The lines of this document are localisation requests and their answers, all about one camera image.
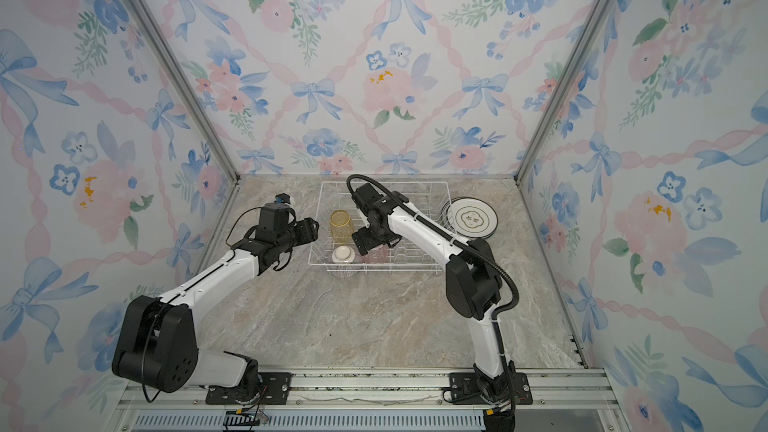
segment dish rack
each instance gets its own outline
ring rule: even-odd
[[[384,187],[399,191],[432,220],[439,222],[440,211],[451,201],[447,182],[382,182]],[[352,183],[360,186],[362,182]],[[442,264],[424,253],[413,242],[404,238],[398,245],[388,250],[388,262],[379,264],[334,264],[333,249],[339,245],[351,245],[357,254],[354,244],[339,244],[333,241],[330,232],[331,214],[336,210],[344,210],[350,214],[352,225],[357,231],[365,223],[352,201],[346,182],[323,182],[320,186],[320,198],[317,202],[316,220],[320,223],[317,240],[310,247],[310,265],[321,265],[328,272],[443,272]]]

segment gray marble surface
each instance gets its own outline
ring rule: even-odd
[[[244,178],[224,230],[228,232],[242,212],[271,202],[281,192],[291,195],[299,218],[314,216],[324,179]],[[578,367],[571,332],[514,181],[422,180],[446,180],[451,196],[480,198],[498,213],[498,230],[488,242],[521,293],[519,305],[499,315],[504,342],[516,366]],[[243,217],[233,238],[242,237],[257,219],[258,212]],[[226,249],[220,242],[212,262]],[[264,365],[472,366],[474,351],[466,320],[448,303],[442,273],[378,272],[336,278],[323,267],[308,265],[308,256],[308,246],[297,248],[285,270],[265,272],[219,303],[202,323],[200,347],[249,355]],[[502,300],[508,297],[504,288]]]

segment plate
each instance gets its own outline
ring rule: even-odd
[[[448,222],[456,233],[480,238],[491,235],[498,226],[493,207],[477,198],[460,198],[448,210]]]

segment yellow glass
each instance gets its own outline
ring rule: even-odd
[[[354,231],[350,214],[346,211],[337,210],[331,214],[331,236],[335,244],[351,244]]]

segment metal corner post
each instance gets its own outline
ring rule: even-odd
[[[157,55],[160,64],[165,68],[170,78],[171,83],[181,95],[181,99],[190,111],[192,120],[195,125],[200,128],[200,132],[208,142],[211,152],[219,161],[221,167],[225,170],[227,177],[232,182],[236,182],[239,178],[237,169],[232,163],[232,160],[226,154],[224,145],[219,140],[213,125],[208,120],[205,111],[200,107],[197,101],[197,97],[194,94],[192,85],[184,78],[184,71],[181,69],[176,56],[170,48],[170,45],[166,41],[163,34],[160,32],[160,27],[157,21],[152,16],[149,7],[145,0],[125,0],[126,6],[130,13],[136,17],[139,25],[144,32],[147,42],[152,47],[152,51]]]
[[[581,37],[576,43],[576,47],[574,47],[568,61],[565,63],[563,79],[557,84],[557,87],[552,94],[552,99],[549,101],[549,106],[544,111],[542,120],[534,132],[531,144],[525,152],[525,157],[515,173],[518,186],[522,184],[525,176],[531,171],[531,168],[533,168],[533,163],[536,160],[538,151],[542,148],[544,140],[547,137],[547,131],[552,128],[552,124],[557,118],[558,111],[565,102],[566,95],[571,90],[574,82],[576,82],[578,72],[587,60],[592,45],[597,38],[597,34],[608,18],[608,14],[615,1],[616,0],[597,0],[590,15],[587,17],[587,20],[584,23],[584,32],[581,34]]]

